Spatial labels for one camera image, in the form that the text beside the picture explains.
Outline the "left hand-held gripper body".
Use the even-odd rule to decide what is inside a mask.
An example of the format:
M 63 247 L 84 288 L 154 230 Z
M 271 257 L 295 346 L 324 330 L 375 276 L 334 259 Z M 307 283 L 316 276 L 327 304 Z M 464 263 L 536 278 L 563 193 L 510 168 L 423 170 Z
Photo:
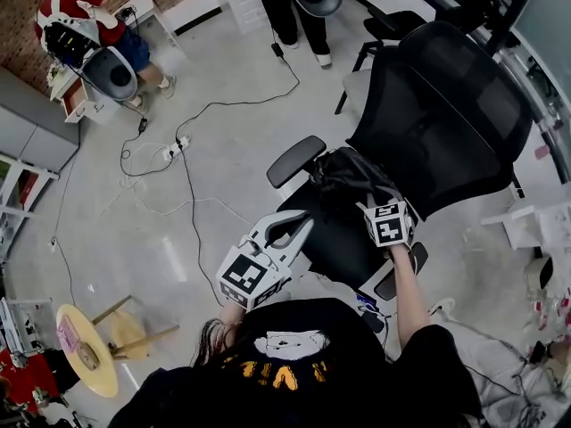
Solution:
M 257 243 L 244 235 L 232 246 L 216 274 L 221 293 L 246 311 L 259 307 L 291 279 L 293 257 L 283 244 Z

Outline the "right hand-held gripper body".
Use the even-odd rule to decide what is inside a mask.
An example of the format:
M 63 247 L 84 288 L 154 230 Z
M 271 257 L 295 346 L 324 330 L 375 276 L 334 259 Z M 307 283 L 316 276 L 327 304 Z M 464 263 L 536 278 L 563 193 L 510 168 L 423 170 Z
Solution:
M 374 207 L 357 202 L 356 206 L 363 212 L 369 237 L 376 247 L 384 248 L 396 244 L 410 246 L 415 225 L 405 201 Z

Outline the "black backpack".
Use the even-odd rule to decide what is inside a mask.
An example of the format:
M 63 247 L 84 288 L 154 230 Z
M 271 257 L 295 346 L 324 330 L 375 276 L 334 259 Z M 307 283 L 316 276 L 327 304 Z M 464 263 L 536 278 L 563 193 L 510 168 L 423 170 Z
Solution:
M 329 217 L 346 223 L 364 216 L 358 203 L 368 208 L 403 200 L 394 182 L 376 164 L 350 147 L 327 152 L 314 161 L 310 182 Z

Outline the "black mesh office chair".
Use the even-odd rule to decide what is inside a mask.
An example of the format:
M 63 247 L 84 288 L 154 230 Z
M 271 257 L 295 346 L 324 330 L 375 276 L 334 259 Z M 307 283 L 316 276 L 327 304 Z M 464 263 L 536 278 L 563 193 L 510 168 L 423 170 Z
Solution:
M 364 112 L 342 147 L 389 176 L 414 221 L 510 185 L 534 118 L 508 73 L 479 45 L 450 23 L 432 21 L 380 49 L 371 69 Z M 307 210 L 314 220 L 302 247 L 311 270 L 360 292 L 387 259 L 364 216 L 346 223 L 320 205 L 310 173 L 331 151 L 308 136 L 284 152 L 267 177 L 279 188 L 308 174 L 281 210 Z

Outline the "person's left forearm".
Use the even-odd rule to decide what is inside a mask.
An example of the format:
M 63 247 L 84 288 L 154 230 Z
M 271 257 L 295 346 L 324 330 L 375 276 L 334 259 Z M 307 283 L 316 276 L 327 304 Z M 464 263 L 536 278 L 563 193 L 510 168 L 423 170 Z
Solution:
M 246 314 L 246 309 L 234 301 L 228 300 L 218 315 L 221 322 L 221 338 L 224 345 L 230 347 L 236 338 L 237 327 L 241 325 Z

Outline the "person's right forearm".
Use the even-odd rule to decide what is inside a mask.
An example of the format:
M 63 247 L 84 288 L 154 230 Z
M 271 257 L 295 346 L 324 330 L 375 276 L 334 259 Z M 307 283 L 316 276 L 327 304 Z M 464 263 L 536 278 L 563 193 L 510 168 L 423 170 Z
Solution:
M 430 325 L 430 317 L 410 263 L 408 248 L 395 244 L 389 250 L 394 267 L 398 336 L 403 349 L 414 333 Z

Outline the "black chair with grey seat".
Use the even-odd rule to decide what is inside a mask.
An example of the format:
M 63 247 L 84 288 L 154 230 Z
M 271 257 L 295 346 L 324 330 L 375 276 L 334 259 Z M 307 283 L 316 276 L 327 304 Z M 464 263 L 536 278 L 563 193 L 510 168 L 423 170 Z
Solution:
M 385 12 L 372 5 L 368 8 L 370 16 L 363 21 L 365 30 L 373 37 L 365 42 L 358 54 L 352 72 L 343 78 L 343 93 L 335 108 L 335 115 L 343 111 L 347 100 L 352 103 L 355 114 L 360 117 L 364 112 L 368 97 L 372 69 L 361 67 L 368 57 L 375 58 L 385 41 L 400 42 L 412 30 L 426 23 L 426 20 L 413 11 Z

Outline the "white power strip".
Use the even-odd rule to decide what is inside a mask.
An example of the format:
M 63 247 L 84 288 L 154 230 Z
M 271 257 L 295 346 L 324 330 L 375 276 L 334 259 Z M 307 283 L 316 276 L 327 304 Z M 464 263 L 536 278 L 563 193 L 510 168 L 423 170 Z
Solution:
M 163 151 L 163 159 L 167 162 L 174 161 L 190 144 L 192 135 L 183 135 L 175 140 L 171 145 L 168 145 Z

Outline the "person's black printed shirt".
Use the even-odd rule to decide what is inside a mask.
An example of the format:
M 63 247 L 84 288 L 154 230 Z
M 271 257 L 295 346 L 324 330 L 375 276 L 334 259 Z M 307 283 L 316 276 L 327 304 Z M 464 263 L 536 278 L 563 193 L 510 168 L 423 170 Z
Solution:
M 482 413 L 451 333 L 416 331 L 389 362 L 335 298 L 247 313 L 226 350 L 158 369 L 108 428 L 460 428 Z

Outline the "wooden stool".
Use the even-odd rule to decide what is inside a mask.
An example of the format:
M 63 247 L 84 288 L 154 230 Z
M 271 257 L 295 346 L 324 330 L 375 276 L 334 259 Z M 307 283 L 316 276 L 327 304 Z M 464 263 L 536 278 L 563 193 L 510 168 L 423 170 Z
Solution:
M 148 333 L 141 321 L 122 308 L 132 300 L 134 297 L 128 295 L 92 319 L 93 325 L 99 325 L 109 319 L 111 341 L 108 343 L 108 349 L 116 361 L 145 359 L 149 355 L 151 343 L 179 330 L 179 325 L 174 325 L 159 332 Z

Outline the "white low stand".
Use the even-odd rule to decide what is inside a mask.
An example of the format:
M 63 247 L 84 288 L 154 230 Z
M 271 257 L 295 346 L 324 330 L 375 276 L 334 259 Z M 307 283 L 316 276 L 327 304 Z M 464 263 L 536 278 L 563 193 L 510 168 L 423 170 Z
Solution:
M 571 202 L 553 206 L 525 206 L 482 218 L 482 226 L 501 224 L 512 250 L 571 247 Z

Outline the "eyeglasses in open case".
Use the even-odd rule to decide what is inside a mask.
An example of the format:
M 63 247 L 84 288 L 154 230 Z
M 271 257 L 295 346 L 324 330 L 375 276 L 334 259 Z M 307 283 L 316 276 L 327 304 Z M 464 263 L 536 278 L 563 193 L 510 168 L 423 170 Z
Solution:
M 80 342 L 77 345 L 76 353 L 86 369 L 94 371 L 100 366 L 99 358 L 88 343 Z

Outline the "red cloth item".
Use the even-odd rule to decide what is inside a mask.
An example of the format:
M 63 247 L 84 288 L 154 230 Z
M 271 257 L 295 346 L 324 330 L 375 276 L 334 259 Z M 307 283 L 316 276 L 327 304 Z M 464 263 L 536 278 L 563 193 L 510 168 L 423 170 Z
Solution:
M 4 398 L 14 406 L 26 406 L 30 413 L 36 413 L 38 406 L 33 392 L 50 398 L 57 398 L 60 392 L 54 374 L 41 354 L 28 359 L 25 367 L 17 367 L 12 362 L 8 349 L 0 351 L 0 398 Z

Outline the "white open shelf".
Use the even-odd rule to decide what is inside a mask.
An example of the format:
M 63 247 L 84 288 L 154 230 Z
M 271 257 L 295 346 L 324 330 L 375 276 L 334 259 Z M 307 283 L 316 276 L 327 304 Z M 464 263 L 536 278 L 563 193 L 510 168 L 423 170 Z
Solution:
M 58 178 L 47 169 L 0 153 L 0 264 L 8 260 L 24 222 L 35 216 L 33 207 L 40 194 Z

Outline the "grey cabinet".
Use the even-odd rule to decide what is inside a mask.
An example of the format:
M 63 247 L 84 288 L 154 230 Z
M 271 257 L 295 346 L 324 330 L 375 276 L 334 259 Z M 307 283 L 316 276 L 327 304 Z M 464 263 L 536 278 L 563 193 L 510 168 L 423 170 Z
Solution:
M 79 149 L 63 107 L 0 66 L 0 153 L 54 173 Z

